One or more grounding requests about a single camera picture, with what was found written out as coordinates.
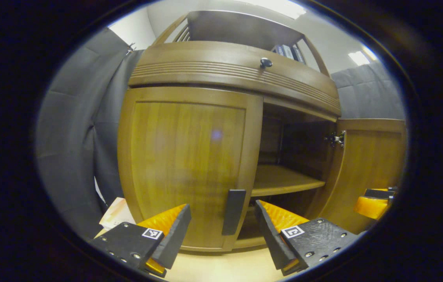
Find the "wooden cabinet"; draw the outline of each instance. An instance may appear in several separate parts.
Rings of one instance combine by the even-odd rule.
[[[236,235],[221,235],[226,200],[230,189],[247,191],[244,207],[250,200],[262,104],[255,95],[208,88],[130,89],[119,173],[136,222],[189,203],[184,249],[230,250]]]
[[[257,32],[234,30],[241,22]],[[320,72],[270,52],[298,40]],[[263,57],[273,66],[262,68]],[[191,12],[143,53],[128,85],[118,136],[124,195],[136,222],[189,203],[183,250],[265,244],[257,199],[359,233],[372,221],[353,211],[357,197],[396,184],[401,172],[404,122],[338,119],[338,92],[320,55],[304,34],[278,23]],[[343,130],[344,147],[324,141]],[[223,235],[230,189],[246,193],[231,218],[236,232]]]

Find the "wooden floor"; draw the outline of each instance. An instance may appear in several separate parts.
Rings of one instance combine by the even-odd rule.
[[[230,253],[199,253],[180,251],[173,268],[167,271],[167,281],[244,281],[273,282],[281,280],[268,248],[246,248]]]

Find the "white wall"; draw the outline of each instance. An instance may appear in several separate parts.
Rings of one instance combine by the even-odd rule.
[[[161,0],[129,14],[110,29],[126,43],[135,43],[133,47],[146,49],[177,18],[189,11],[205,9],[253,14],[304,33],[317,48],[329,73],[357,66],[348,53],[360,51],[362,44],[309,9],[306,9],[306,14],[293,20],[264,7],[232,0]],[[308,48],[301,45],[300,48],[308,65],[318,70]]]
[[[109,26],[127,44],[136,50],[148,48],[155,41],[155,33],[148,19],[147,7],[143,7],[121,18]]]

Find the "drawer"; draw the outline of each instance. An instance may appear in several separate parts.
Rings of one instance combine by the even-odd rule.
[[[260,68],[260,59],[273,66]],[[338,91],[322,73],[276,53],[237,43],[185,41],[149,47],[129,80],[130,87],[194,83],[270,94],[341,115]]]

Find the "metal hinge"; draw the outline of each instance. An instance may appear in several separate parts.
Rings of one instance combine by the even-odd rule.
[[[334,148],[336,143],[340,144],[340,147],[343,148],[345,141],[345,131],[340,132],[339,136],[336,136],[336,132],[331,132],[329,136],[324,137],[324,141],[328,141],[331,143],[331,147]]]

